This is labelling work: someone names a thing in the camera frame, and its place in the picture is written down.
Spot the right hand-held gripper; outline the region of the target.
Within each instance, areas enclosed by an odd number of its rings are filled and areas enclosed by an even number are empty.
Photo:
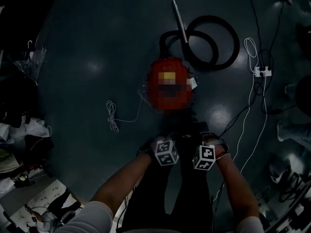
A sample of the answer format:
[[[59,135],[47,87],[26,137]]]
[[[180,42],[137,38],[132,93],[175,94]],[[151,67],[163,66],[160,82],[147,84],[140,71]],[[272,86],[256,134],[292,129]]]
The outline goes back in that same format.
[[[227,154],[228,145],[223,139],[211,132],[204,132],[202,138],[202,143],[197,147],[192,164],[194,169],[209,171],[220,158],[216,154],[216,147],[221,146],[224,149],[224,154]]]

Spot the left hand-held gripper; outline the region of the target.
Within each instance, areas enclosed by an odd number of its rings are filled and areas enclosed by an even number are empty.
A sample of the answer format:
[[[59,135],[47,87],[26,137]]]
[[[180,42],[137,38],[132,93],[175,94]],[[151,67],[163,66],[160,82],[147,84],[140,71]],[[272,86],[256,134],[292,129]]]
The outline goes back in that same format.
[[[161,166],[175,165],[179,160],[174,141],[165,136],[148,139],[143,145],[143,151],[149,152]]]

